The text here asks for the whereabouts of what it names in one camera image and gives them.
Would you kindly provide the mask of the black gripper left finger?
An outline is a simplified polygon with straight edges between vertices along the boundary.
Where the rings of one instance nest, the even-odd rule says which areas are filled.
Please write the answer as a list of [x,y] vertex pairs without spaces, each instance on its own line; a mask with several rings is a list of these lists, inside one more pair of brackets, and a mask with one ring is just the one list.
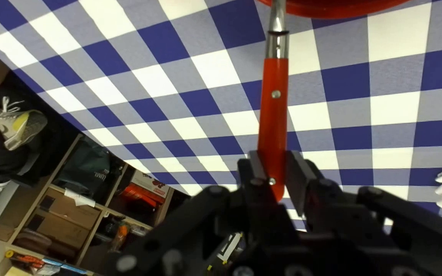
[[237,161],[245,205],[245,231],[250,241],[276,241],[282,236],[280,205],[274,199],[257,152]]

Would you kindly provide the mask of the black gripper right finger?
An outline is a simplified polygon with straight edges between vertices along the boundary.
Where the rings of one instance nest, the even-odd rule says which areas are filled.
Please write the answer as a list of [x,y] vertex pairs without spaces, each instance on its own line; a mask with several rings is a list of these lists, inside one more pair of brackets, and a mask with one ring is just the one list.
[[283,176],[296,213],[305,218],[306,231],[335,237],[334,208],[339,205],[339,187],[296,152],[285,153]]

